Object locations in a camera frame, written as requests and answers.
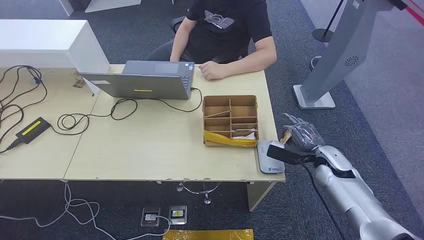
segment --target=desk surface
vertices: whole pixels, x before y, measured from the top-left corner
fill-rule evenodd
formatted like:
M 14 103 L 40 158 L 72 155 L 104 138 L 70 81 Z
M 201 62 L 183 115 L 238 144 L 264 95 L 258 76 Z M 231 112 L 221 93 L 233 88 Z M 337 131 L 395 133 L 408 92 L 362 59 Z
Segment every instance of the desk surface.
M 0 69 L 0 76 L 6 69 Z M 15 139 L 15 134 L 25 128 L 38 117 L 43 117 L 50 124 L 56 125 L 58 117 L 68 113 L 90 113 L 93 109 L 96 97 L 88 86 L 76 88 L 76 76 L 71 75 L 73 69 L 42 69 L 44 84 L 47 87 L 47 98 L 39 104 L 30 106 L 24 110 L 24 119 L 12 130 L 1 143 L 0 149 L 7 148 Z M 12 97 L 33 88 L 30 83 L 29 73 L 25 69 L 20 71 L 19 84 Z M 5 80 L 0 83 L 0 99 L 7 96 L 16 82 L 16 70 L 7 73 Z M 36 90 L 17 98 L 14 103 L 25 106 L 41 100 L 45 94 L 40 85 Z M 13 113 L 17 109 L 9 108 L 5 112 Z M 0 136 L 21 118 L 20 113 L 9 117 L 1 124 Z M 62 136 L 46 130 L 30 144 L 22 144 L 0 155 L 0 179 L 63 179 L 72 156 L 81 136 Z
M 124 65 L 112 65 L 121 73 Z M 193 87 L 203 96 L 256 95 L 260 137 L 277 140 L 273 111 L 263 71 L 206 81 L 196 67 Z M 200 102 L 197 91 L 190 100 L 168 100 L 180 109 Z M 93 114 L 111 111 L 116 99 L 104 92 Z M 116 108 L 117 116 L 132 111 L 131 102 Z M 135 181 L 285 181 L 284 174 L 263 174 L 253 148 L 206 147 L 203 144 L 202 110 L 175 111 L 161 102 L 140 100 L 137 111 L 121 121 L 95 118 L 82 135 L 65 179 Z

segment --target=yellow floor tape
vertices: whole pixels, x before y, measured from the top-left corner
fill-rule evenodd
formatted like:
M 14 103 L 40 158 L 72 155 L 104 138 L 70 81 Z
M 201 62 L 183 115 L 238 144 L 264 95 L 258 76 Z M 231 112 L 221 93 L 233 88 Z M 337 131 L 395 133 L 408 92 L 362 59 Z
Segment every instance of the yellow floor tape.
M 238 230 L 169 230 L 163 240 L 254 240 L 253 229 Z

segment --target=cardboard box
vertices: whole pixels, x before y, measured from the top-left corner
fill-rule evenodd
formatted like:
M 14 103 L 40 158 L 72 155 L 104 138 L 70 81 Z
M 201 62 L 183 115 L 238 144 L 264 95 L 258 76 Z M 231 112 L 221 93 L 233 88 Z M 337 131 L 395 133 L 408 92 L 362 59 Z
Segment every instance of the cardboard box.
M 258 105 L 256 96 L 205 96 L 203 98 L 203 130 L 220 134 L 230 139 L 254 133 L 256 140 L 258 140 Z M 203 139 L 203 143 L 206 146 L 224 146 L 224 144 L 205 139 Z

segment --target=laptop keyboard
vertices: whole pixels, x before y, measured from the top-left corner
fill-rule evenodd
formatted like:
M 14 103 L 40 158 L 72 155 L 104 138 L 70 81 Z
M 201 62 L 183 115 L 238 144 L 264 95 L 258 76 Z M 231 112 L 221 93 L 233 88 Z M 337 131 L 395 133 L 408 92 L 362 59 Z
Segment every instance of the laptop keyboard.
M 184 85 L 184 89 L 188 91 L 189 88 L 189 76 L 181 76 L 182 84 Z

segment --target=man's hand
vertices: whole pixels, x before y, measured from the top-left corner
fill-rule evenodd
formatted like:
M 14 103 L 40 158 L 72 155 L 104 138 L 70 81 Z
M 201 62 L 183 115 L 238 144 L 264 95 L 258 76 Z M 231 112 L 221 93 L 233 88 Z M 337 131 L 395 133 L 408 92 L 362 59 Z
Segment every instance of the man's hand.
M 223 79 L 230 75 L 226 64 L 218 64 L 214 61 L 207 61 L 199 66 L 204 79 Z

